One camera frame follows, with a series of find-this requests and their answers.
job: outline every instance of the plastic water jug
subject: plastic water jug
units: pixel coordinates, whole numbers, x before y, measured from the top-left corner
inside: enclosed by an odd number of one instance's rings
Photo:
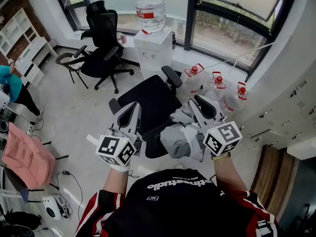
[[[222,98],[223,108],[229,113],[240,111],[246,100],[246,84],[239,81],[237,90],[227,91]]]
[[[206,80],[203,85],[203,92],[202,94],[207,97],[207,93],[212,90],[216,93],[216,95],[219,98],[222,98],[225,93],[226,85],[224,84],[224,80],[222,77],[221,72],[214,71],[212,72],[213,76],[208,76],[206,77]]]
[[[166,22],[164,0],[136,0],[136,12],[145,33],[158,32],[164,28]]]
[[[182,85],[179,89],[178,97],[181,102],[186,103],[190,98],[193,98],[195,94],[200,92],[203,85],[203,73],[204,67],[198,63],[195,66],[186,69],[181,74]]]

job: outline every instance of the chair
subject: chair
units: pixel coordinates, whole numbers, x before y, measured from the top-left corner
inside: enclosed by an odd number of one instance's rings
[[[146,142],[145,155],[148,158],[158,158],[167,154],[160,142],[160,132],[174,124],[169,116],[182,106],[175,96],[176,88],[182,85],[180,77],[169,66],[162,67],[162,71],[171,82],[171,90],[159,76],[155,75],[132,88],[118,100],[113,98],[109,102],[113,114],[129,103],[140,104],[142,114],[138,133]]]
[[[70,65],[75,65],[75,64],[78,64],[79,62],[82,62],[83,59],[78,58],[77,60],[69,60],[68,59],[67,61],[62,61],[65,58],[72,58],[73,56],[74,56],[74,54],[72,54],[72,53],[63,53],[56,58],[55,62],[59,65],[64,66],[66,69],[68,69],[69,74],[71,76],[71,79],[73,80],[73,83],[75,83],[75,81],[74,81],[74,78],[73,78],[73,75],[71,74],[71,72],[75,72],[78,75],[78,77],[80,78],[80,80],[82,81],[82,83],[84,84],[84,86],[86,88],[88,88],[87,85],[82,80],[81,76],[79,75],[79,72],[80,72],[80,69],[82,66],[78,66],[77,68],[73,68],[70,66]]]
[[[87,47],[84,45],[74,57],[83,54],[85,63],[81,67],[81,72],[89,77],[101,78],[95,85],[95,90],[110,76],[115,87],[114,93],[118,94],[114,74],[134,74],[132,69],[116,69],[116,66],[122,63],[120,57],[123,55],[123,46],[117,40],[118,14],[115,10],[107,10],[104,1],[97,1],[87,7],[87,21],[93,43],[98,48],[89,55],[84,52]]]
[[[69,157],[68,155],[55,158],[38,139],[27,136],[13,123],[9,123],[9,135],[2,155],[2,161],[8,179],[11,181],[17,192],[0,189],[0,197],[22,198],[28,201],[29,191],[44,184],[50,184],[56,189],[58,187],[50,183],[56,160]]]

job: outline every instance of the power strip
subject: power strip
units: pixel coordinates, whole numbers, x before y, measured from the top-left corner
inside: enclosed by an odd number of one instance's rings
[[[26,134],[31,136],[31,134],[32,134],[32,129],[33,129],[33,126],[30,125],[29,128],[28,128],[28,130],[27,130],[27,132],[26,132]]]

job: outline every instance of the pink cushion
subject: pink cushion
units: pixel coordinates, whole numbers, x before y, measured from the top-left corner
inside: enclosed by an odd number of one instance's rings
[[[2,161],[29,189],[49,184],[55,167],[55,157],[40,140],[29,137],[13,123],[9,124]]]

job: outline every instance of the person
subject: person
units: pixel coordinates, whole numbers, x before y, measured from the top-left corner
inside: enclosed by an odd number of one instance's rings
[[[10,66],[0,66],[0,84],[9,86],[10,103],[14,102],[26,106],[30,112],[37,116],[37,120],[41,119],[43,108],[40,110],[36,107],[29,91],[22,84],[20,78],[14,75],[15,67],[14,61]]]
[[[75,237],[275,237],[277,222],[248,191],[230,154],[213,157],[217,186],[197,170],[167,169],[137,180],[110,169],[89,201]]]

